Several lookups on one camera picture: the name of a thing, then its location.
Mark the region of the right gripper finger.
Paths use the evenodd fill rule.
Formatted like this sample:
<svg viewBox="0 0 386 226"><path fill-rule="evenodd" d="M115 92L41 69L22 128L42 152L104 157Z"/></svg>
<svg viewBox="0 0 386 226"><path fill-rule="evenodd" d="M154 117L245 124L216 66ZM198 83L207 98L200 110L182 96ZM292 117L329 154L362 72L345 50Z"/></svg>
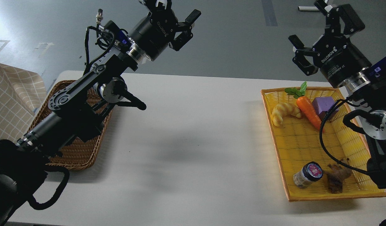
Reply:
<svg viewBox="0 0 386 226"><path fill-rule="evenodd" d="M297 35L290 35L288 40L293 45L295 56L292 58L293 63L306 75L310 76L318 72L319 68L310 63L306 57L317 57L319 53L313 48L305 47Z"/></svg>
<svg viewBox="0 0 386 226"><path fill-rule="evenodd" d="M350 38L365 29L364 22L350 4L328 5L324 0L316 0L314 5L325 16L325 31L317 42L339 37L352 44Z"/></svg>

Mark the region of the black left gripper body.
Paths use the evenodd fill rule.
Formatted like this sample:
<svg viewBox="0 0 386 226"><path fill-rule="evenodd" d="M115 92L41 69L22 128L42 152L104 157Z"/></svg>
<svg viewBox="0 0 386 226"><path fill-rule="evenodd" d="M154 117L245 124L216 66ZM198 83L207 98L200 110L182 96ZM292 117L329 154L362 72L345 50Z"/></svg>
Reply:
<svg viewBox="0 0 386 226"><path fill-rule="evenodd" d="M131 30L129 37L154 61L174 40L178 20L172 9L151 11Z"/></svg>

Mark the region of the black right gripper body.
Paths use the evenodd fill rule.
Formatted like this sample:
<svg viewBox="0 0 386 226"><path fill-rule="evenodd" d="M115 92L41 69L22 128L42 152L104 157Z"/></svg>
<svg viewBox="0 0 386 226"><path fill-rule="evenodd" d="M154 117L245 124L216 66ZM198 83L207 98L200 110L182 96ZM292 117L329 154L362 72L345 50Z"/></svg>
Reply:
<svg viewBox="0 0 386 226"><path fill-rule="evenodd" d="M365 55L343 34L324 34L312 48L318 53L313 57L314 65L333 88L340 87L344 80L372 66Z"/></svg>

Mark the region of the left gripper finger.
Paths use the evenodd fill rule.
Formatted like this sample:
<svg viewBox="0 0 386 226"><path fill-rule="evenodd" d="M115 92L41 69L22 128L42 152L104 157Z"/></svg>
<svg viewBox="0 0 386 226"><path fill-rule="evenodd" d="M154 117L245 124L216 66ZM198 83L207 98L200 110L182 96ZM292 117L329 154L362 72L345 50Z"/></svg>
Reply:
<svg viewBox="0 0 386 226"><path fill-rule="evenodd" d="M144 5L148 14L173 13L171 0L139 0Z"/></svg>
<svg viewBox="0 0 386 226"><path fill-rule="evenodd" d="M175 32L179 35L169 42L169 47L175 51L179 51L192 38L192 29L195 21L201 16L201 11L194 9L185 19L184 22L178 22L175 27Z"/></svg>

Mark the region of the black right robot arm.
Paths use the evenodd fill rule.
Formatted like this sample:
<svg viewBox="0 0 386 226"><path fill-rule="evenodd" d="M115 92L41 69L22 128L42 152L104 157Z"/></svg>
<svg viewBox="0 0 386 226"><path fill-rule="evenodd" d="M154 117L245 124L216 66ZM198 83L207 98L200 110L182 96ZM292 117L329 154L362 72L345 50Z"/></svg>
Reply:
<svg viewBox="0 0 386 226"><path fill-rule="evenodd" d="M355 101L367 104L369 111L356 109L343 117L343 124L365 136L370 159L366 170L333 157L326 149L322 130L319 140L324 152L337 164L371 178L379 189L386 189L386 57L372 63L352 44L350 37L365 25L349 4L328 5L316 0L314 6L325 16L325 31L312 47L305 47L296 36L289 36L294 47L293 63L310 76L320 71L333 88L346 87L352 94L332 104L321 121L321 128L335 109Z"/></svg>

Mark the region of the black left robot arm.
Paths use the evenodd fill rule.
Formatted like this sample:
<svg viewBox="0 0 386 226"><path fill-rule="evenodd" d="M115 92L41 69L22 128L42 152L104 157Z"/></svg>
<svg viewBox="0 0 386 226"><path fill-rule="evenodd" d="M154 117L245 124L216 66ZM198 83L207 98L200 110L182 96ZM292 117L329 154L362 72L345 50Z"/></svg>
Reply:
<svg viewBox="0 0 386 226"><path fill-rule="evenodd" d="M192 37L201 11L194 9L179 22L170 0L141 0L146 17L131 33L113 21L87 27L83 76L54 93L47 102L51 113L16 143L0 140L0 226L25 202L36 210L51 207L61 196L70 173L50 165L61 148L79 138L87 142L102 134L114 106L145 110L146 104L128 91L122 73L136 71L143 60L154 61L166 47L179 51Z"/></svg>

